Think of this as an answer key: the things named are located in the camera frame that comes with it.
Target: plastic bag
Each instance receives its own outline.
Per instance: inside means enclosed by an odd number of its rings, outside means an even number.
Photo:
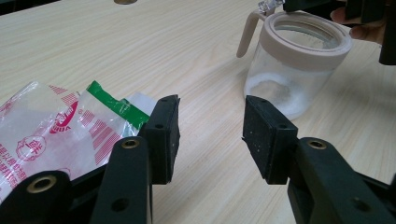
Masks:
[[[0,200],[38,172],[75,179],[106,164],[113,145],[136,136],[155,106],[142,94],[132,100],[115,100],[95,81],[81,94],[38,82],[17,92],[0,107]]]

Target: transparent plastic pitcher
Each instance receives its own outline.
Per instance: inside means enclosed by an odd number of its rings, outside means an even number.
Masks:
[[[304,12],[279,12],[268,17],[253,11],[247,18],[237,57],[248,50],[258,19],[264,21],[244,94],[271,102],[288,119],[311,105],[352,47],[339,25]]]

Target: hand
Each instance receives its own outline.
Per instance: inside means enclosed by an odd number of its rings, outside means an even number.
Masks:
[[[340,24],[361,24],[361,18],[346,20],[346,8],[340,7],[334,10],[330,17],[333,21]],[[367,24],[354,26],[349,34],[354,39],[367,40],[382,45],[384,41],[386,18],[381,21],[374,21]]]

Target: wooden table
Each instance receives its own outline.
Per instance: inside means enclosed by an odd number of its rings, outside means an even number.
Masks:
[[[286,186],[261,179],[241,140],[247,55],[235,53],[258,1],[63,0],[0,17],[0,104],[37,80],[120,99],[178,94],[173,181],[154,187],[156,223],[293,223]],[[331,142],[351,166],[389,183],[396,172],[396,67],[355,41],[310,109],[299,137]]]

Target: mounting hole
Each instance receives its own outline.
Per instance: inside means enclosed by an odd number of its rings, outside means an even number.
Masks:
[[[26,190],[29,193],[39,193],[52,188],[55,183],[56,177],[54,175],[40,176],[36,178],[32,183],[30,183]]]
[[[358,210],[360,210],[360,211],[362,211],[362,212],[370,212],[370,210],[371,210],[371,207],[370,207],[370,205],[368,205],[367,203],[365,203],[364,201],[362,201],[360,198],[358,198],[358,197],[355,197],[355,198],[353,198],[353,199],[351,199],[351,201],[352,201],[352,205],[356,208],[356,209],[358,209]]]
[[[121,144],[121,146],[122,146],[123,148],[134,148],[134,147],[139,146],[139,141],[136,141],[136,140],[126,140],[126,141],[124,141],[124,142]]]
[[[111,204],[111,210],[114,212],[121,212],[125,210],[129,205],[129,200],[126,198],[120,198],[114,201],[113,204]]]
[[[309,140],[308,145],[315,149],[325,149],[327,146],[318,140]]]

